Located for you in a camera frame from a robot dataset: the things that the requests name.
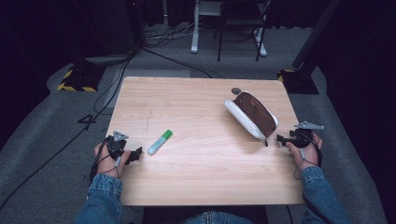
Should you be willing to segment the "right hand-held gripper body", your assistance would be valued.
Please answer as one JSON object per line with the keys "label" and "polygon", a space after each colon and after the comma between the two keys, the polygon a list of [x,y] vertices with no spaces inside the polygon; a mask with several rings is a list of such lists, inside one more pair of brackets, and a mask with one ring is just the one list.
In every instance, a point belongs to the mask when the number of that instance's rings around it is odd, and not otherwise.
{"label": "right hand-held gripper body", "polygon": [[308,121],[294,125],[295,130],[290,131],[291,140],[290,142],[298,148],[307,147],[312,144],[314,147],[318,146],[318,143],[314,140],[313,131],[323,130],[323,125],[317,125]]}

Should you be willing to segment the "black stand base hazard stripes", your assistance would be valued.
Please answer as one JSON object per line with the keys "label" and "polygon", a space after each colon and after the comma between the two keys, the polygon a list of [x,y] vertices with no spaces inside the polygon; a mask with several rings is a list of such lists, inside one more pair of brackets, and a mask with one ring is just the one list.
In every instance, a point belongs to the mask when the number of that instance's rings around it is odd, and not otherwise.
{"label": "black stand base hazard stripes", "polygon": [[104,67],[88,65],[86,68],[71,66],[64,74],[58,91],[87,91],[99,90],[99,83],[105,72]]}
{"label": "black stand base hazard stripes", "polygon": [[302,75],[298,70],[282,69],[277,72],[289,94],[318,94],[318,89],[311,76]]}

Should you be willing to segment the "person's lap in jeans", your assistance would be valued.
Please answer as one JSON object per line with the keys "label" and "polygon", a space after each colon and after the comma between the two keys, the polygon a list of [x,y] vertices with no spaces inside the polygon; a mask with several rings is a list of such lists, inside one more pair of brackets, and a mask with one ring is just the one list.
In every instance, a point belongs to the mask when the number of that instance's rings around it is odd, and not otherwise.
{"label": "person's lap in jeans", "polygon": [[207,211],[202,214],[189,217],[186,220],[183,220],[180,224],[253,224],[253,222],[247,218],[229,213]]}

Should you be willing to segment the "green capped highlighter pen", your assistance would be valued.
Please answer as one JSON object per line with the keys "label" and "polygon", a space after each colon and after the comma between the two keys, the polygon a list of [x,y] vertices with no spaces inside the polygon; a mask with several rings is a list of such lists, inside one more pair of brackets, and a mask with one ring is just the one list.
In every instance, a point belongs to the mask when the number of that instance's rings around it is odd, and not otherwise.
{"label": "green capped highlighter pen", "polygon": [[173,132],[166,130],[161,137],[159,137],[147,150],[147,153],[152,156],[158,149],[173,135]]}

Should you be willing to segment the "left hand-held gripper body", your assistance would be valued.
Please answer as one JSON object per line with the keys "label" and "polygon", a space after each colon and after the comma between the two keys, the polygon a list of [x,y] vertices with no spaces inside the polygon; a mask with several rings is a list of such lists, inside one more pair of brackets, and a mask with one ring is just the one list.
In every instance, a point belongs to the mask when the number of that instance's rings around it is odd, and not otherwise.
{"label": "left hand-held gripper body", "polygon": [[123,154],[123,149],[128,138],[128,135],[118,131],[114,131],[112,135],[106,138],[108,153],[113,160],[116,160]]}

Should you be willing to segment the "person's right hand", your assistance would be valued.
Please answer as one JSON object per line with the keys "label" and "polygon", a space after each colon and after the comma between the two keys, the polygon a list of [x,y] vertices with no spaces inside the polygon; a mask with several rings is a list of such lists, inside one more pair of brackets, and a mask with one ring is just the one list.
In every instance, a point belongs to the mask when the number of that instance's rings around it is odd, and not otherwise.
{"label": "person's right hand", "polygon": [[318,143],[317,147],[309,144],[307,147],[298,148],[294,144],[288,142],[287,148],[290,150],[298,169],[302,172],[305,168],[318,166],[317,150],[322,148],[322,140],[313,133],[314,140]]}

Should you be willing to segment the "black chair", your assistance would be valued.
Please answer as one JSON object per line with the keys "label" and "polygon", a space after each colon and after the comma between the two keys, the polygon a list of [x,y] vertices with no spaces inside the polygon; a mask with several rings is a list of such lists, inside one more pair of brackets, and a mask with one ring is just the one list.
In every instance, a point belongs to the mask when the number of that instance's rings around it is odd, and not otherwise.
{"label": "black chair", "polygon": [[222,0],[219,21],[214,36],[219,35],[218,58],[220,61],[225,30],[250,30],[257,47],[256,61],[261,56],[266,15],[272,0]]}

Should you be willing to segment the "white pencil case brown lining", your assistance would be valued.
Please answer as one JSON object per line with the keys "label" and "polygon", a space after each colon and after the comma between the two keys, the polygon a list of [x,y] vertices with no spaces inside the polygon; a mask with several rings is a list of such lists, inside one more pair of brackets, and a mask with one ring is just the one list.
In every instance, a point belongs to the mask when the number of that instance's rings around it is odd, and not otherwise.
{"label": "white pencil case brown lining", "polygon": [[276,116],[255,96],[241,91],[224,105],[233,117],[255,138],[268,146],[268,138],[278,127]]}

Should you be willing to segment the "person's left hand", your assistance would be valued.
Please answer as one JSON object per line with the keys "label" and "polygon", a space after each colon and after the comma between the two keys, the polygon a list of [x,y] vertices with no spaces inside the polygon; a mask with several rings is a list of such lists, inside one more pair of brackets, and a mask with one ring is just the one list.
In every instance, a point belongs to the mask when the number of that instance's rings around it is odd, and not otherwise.
{"label": "person's left hand", "polygon": [[124,164],[128,160],[130,153],[131,152],[129,150],[124,151],[120,158],[120,164],[116,165],[117,162],[108,154],[107,144],[104,144],[103,146],[97,145],[94,149],[94,154],[99,156],[97,174],[120,178]]}

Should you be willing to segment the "white desk frame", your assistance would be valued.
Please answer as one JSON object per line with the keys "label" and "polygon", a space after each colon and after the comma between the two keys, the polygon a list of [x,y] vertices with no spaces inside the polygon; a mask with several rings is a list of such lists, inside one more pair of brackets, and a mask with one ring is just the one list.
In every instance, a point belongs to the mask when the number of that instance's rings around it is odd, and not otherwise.
{"label": "white desk frame", "polygon": [[[194,0],[194,11],[193,11],[193,30],[192,30],[192,38],[191,38],[191,53],[198,53],[199,49],[199,39],[200,33],[204,30],[204,25],[201,22],[201,19],[205,17],[218,17],[220,15],[220,0]],[[261,12],[264,12],[267,9],[269,3],[259,4],[259,9]],[[257,48],[259,50],[261,57],[267,56],[267,50],[264,44],[260,45],[261,35],[264,33],[263,28],[257,28],[253,32],[254,40],[256,41]]]}

